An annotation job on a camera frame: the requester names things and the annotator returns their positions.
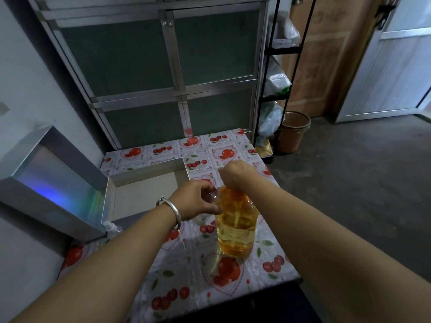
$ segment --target bangle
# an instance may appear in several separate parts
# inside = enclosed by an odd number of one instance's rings
[[[169,200],[167,200],[164,196],[160,197],[160,198],[157,200],[156,206],[159,206],[161,201],[164,201],[166,204],[168,204],[168,205],[171,207],[172,211],[174,211],[175,218],[177,219],[177,225],[174,227],[174,229],[173,229],[173,230],[174,230],[174,231],[180,230],[180,228],[181,228],[181,216],[180,216],[180,212],[178,212],[178,209],[176,208],[176,206],[175,206],[175,205],[173,205],[173,204],[172,204]]]

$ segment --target trash can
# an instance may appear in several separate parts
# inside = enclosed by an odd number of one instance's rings
[[[297,111],[286,111],[278,137],[277,149],[282,153],[295,152],[304,132],[309,130],[310,124],[311,119],[308,115]]]

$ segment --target hand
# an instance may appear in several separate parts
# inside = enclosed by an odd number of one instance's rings
[[[249,178],[257,171],[251,165],[242,160],[230,161],[224,168],[219,168],[218,173],[226,187],[233,190],[241,190],[241,184],[245,178]]]
[[[190,180],[175,190],[169,200],[177,207],[182,220],[191,220],[201,213],[217,215],[222,213],[221,208],[204,200],[209,200],[209,193],[215,190],[209,181]]]

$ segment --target bottle of yellow liquid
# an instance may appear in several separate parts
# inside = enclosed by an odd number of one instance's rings
[[[216,216],[218,244],[223,253],[247,258],[253,250],[259,212],[243,192],[226,186],[218,189],[215,198],[223,213]]]

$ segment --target white door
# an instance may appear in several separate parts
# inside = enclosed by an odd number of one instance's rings
[[[375,28],[337,122],[413,114],[426,105],[431,0],[386,0],[385,5],[396,8]]]

